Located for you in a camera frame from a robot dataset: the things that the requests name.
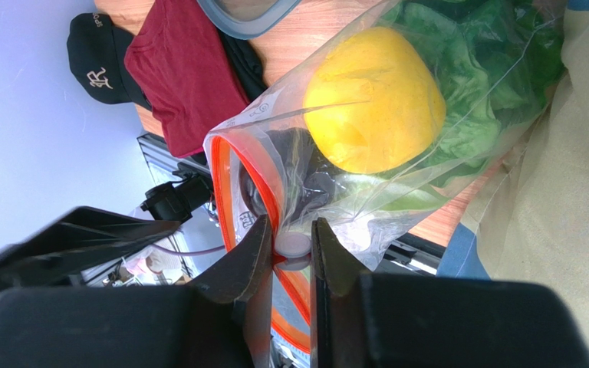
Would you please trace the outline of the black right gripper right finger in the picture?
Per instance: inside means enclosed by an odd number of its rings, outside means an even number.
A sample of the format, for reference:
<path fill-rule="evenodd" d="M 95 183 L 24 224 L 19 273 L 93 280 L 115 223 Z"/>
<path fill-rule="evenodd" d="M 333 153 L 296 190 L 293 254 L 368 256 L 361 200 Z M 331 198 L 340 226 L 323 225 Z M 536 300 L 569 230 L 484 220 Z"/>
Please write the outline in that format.
<path fill-rule="evenodd" d="M 548 287 L 372 272 L 326 219 L 311 237 L 313 367 L 589 367 Z"/>

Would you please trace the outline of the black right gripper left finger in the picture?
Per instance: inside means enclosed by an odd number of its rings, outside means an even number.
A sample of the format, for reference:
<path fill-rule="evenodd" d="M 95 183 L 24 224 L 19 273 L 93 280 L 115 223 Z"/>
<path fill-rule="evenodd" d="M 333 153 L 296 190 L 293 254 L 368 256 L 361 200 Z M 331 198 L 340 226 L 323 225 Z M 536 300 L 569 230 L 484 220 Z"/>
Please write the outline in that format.
<path fill-rule="evenodd" d="M 0 253 L 0 367 L 267 367 L 272 230 L 183 285 L 80 286 L 80 271 L 154 245 L 178 222 L 73 209 Z"/>

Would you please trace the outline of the yellow toy lemon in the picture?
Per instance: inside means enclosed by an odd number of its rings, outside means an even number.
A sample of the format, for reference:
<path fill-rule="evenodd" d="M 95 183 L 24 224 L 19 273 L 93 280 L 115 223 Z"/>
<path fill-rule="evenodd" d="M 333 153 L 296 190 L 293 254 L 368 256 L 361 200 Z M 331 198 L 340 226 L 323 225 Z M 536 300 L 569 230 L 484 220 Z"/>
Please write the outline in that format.
<path fill-rule="evenodd" d="M 428 148 L 446 102 L 416 49 L 392 28 L 361 31 L 329 52 L 303 99 L 321 153 L 349 173 L 395 169 Z"/>

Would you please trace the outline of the clear orange-zip plastic bag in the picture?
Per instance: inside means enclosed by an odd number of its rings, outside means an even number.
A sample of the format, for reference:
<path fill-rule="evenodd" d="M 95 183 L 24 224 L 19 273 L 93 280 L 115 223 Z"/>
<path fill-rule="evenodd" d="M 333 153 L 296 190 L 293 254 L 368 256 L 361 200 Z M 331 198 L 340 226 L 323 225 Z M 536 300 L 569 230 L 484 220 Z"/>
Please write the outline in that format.
<path fill-rule="evenodd" d="M 564 72 L 563 1 L 383 1 L 205 139 L 222 238 L 266 216 L 271 329 L 310 352 L 313 221 L 369 269 L 545 111 Z"/>

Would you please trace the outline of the toy lettuce head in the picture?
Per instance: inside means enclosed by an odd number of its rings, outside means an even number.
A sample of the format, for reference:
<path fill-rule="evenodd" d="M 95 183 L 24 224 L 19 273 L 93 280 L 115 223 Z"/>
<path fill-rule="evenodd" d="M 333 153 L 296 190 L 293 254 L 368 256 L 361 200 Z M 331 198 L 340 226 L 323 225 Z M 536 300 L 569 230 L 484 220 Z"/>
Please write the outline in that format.
<path fill-rule="evenodd" d="M 334 207 L 358 215 L 431 212 L 527 130 L 558 81 L 562 11 L 533 1 L 408 1 L 380 17 L 429 67 L 446 102 L 439 136 L 401 167 L 336 178 Z"/>

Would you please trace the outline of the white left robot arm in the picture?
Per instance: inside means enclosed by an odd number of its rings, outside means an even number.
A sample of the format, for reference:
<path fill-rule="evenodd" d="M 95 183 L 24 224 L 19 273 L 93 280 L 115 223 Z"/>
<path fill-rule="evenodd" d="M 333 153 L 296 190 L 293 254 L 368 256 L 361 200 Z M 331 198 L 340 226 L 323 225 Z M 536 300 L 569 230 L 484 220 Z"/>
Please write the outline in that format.
<path fill-rule="evenodd" d="M 172 235 L 122 259 L 123 269 L 142 282 L 172 284 L 180 272 L 194 278 L 225 253 L 212 190 L 201 176 L 159 184 L 130 215 L 179 223 Z"/>

